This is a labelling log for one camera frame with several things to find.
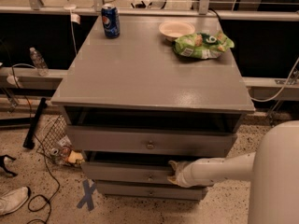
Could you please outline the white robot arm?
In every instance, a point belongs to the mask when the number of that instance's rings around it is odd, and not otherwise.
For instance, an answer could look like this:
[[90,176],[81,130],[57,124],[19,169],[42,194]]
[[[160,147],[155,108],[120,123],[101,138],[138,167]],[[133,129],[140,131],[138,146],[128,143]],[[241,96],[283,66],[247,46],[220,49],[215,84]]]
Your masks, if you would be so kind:
[[169,164],[168,181],[183,188],[249,181],[248,224],[299,224],[298,120],[272,128],[249,154]]

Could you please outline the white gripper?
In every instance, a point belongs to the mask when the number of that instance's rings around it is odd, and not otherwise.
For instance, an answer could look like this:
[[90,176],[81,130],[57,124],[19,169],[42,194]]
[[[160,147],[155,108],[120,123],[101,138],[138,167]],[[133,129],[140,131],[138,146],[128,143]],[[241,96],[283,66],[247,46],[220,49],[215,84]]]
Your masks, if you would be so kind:
[[167,180],[174,185],[179,185],[183,188],[190,188],[196,185],[192,175],[192,164],[187,161],[169,161],[168,162],[175,175],[168,176]]

